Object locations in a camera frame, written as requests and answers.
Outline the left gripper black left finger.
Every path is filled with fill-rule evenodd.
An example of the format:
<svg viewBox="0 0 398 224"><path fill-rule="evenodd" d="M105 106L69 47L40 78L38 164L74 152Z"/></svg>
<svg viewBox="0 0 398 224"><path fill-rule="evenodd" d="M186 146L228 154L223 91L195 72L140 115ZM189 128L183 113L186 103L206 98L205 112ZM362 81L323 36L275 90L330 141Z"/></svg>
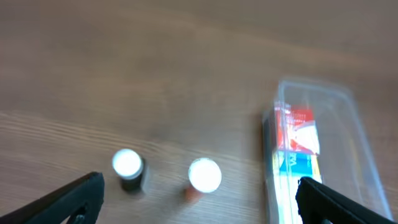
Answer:
<svg viewBox="0 0 398 224"><path fill-rule="evenodd" d="M96 223L104 202L104 178L90 172L1 217L1 223Z"/></svg>

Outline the red white medicine box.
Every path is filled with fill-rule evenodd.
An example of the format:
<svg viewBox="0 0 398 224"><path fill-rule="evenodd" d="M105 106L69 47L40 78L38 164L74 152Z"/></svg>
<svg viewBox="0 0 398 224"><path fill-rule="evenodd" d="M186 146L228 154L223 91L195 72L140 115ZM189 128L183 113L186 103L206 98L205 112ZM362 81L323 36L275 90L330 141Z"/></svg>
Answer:
<svg viewBox="0 0 398 224"><path fill-rule="evenodd" d="M320 154L320 142L313 110L298 105L274 107L276 148L309 155Z"/></svg>

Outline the blue yellow cough drops box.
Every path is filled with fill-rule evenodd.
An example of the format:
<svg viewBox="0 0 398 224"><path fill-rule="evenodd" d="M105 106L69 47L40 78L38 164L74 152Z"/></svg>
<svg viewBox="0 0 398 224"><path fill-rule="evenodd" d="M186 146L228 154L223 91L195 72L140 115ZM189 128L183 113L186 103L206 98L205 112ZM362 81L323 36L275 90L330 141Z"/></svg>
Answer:
<svg viewBox="0 0 398 224"><path fill-rule="evenodd" d="M275 197L279 223L302 223L295 199L299 180L311 177L322 182L316 155L276 151L272 157Z"/></svg>

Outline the orange pill bottle white cap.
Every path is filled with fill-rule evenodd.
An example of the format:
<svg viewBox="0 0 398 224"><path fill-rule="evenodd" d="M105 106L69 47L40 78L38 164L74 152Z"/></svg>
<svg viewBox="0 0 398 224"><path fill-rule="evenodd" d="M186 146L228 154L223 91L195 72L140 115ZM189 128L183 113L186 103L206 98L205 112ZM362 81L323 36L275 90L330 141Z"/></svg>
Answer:
<svg viewBox="0 0 398 224"><path fill-rule="evenodd" d="M195 159L188 168L189 184L185 189L185 200L193 203L216 191L221 180L221 169L214 160L207 157Z"/></svg>

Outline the clear plastic container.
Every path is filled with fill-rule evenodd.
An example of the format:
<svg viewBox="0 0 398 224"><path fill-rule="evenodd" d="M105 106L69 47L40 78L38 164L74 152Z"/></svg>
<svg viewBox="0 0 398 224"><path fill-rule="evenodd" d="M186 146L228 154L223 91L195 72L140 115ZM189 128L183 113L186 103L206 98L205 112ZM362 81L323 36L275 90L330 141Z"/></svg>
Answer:
<svg viewBox="0 0 398 224"><path fill-rule="evenodd" d="M320 183L391 219L392 213L352 94L331 83L282 80L270 108L262 117L267 221L279 223L272 157L276 151L281 151L276 148L274 107L282 104L313 110L320 142L320 154L316 155L322 176Z"/></svg>

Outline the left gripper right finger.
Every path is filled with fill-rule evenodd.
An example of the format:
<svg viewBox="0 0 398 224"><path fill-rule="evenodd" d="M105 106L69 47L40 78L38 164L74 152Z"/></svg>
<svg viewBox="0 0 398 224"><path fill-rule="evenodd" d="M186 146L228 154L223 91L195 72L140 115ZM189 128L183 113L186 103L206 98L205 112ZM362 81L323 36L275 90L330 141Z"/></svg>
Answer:
<svg viewBox="0 0 398 224"><path fill-rule="evenodd" d="M303 223L395 224L310 177L299 180L295 199Z"/></svg>

